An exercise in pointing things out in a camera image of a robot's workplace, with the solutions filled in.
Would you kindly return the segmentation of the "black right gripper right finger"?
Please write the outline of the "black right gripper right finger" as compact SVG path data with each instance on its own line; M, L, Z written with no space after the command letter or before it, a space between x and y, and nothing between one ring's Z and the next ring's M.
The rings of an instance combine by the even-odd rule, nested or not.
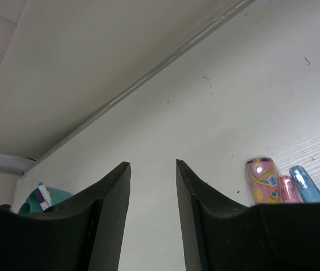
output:
M176 162L187 270L320 270L320 203L246 207Z

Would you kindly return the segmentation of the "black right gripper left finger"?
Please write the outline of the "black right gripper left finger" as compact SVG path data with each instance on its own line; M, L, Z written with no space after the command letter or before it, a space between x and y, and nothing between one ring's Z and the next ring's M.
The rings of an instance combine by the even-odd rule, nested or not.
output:
M131 166L41 213L0 205L0 270L117 270L129 206Z

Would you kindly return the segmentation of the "blue capped white marker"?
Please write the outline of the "blue capped white marker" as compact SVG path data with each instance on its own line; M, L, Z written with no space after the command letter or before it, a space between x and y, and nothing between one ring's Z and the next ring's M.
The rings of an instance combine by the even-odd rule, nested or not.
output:
M51 195L43 182L38 183L38 189L41 191L43 197L46 199L47 203L49 204L49 207L51 207L52 206Z

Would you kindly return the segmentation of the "teal round divided organizer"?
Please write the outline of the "teal round divided organizer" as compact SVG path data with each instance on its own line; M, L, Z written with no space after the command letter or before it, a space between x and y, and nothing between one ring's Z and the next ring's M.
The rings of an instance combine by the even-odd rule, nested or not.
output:
M56 189L53 187L47 187L48 194L49 194L49 201L51 205L56 205L64 200L69 199L72 194L70 192ZM39 189L33 190L29 196L26 198L25 202L19 208L18 214L26 215L29 213L41 213L43 212L43 208L38 200L40 195Z

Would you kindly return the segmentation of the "pink translucent correction tape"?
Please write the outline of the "pink translucent correction tape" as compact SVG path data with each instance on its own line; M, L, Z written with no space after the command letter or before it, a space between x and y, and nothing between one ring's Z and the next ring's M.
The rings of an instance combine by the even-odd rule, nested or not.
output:
M297 191L292 177L280 176L280 201L282 203L302 203L301 197Z

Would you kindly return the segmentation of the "blue translucent correction tape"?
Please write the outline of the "blue translucent correction tape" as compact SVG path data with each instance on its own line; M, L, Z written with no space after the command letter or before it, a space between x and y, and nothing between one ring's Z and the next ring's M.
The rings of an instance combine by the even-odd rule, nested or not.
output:
M320 190L304 167L296 165L289 173L304 203L320 203Z

